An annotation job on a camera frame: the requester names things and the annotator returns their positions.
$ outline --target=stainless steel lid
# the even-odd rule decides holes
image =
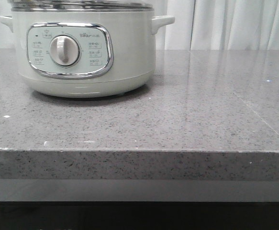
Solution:
[[[8,0],[12,11],[152,11],[153,6],[140,0]]]

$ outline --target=speckled stone surface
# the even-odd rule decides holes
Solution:
[[[0,178],[279,180],[279,51],[159,51],[145,86],[82,100],[0,50]]]

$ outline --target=white knob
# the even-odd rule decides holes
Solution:
[[[57,64],[70,66],[78,60],[79,48],[71,37],[58,36],[50,44],[50,56]]]

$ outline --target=white pot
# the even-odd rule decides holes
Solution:
[[[59,97],[102,97],[144,85],[155,71],[155,34],[175,20],[155,17],[147,5],[48,7],[14,6],[12,16],[0,19],[15,33],[18,69],[25,82]]]

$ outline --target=pot base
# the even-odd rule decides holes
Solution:
[[[144,85],[153,74],[154,71],[151,71],[125,80],[100,83],[52,83],[32,80],[25,76],[23,76],[23,79],[32,89],[47,95],[65,98],[95,98],[117,95],[137,89]]]

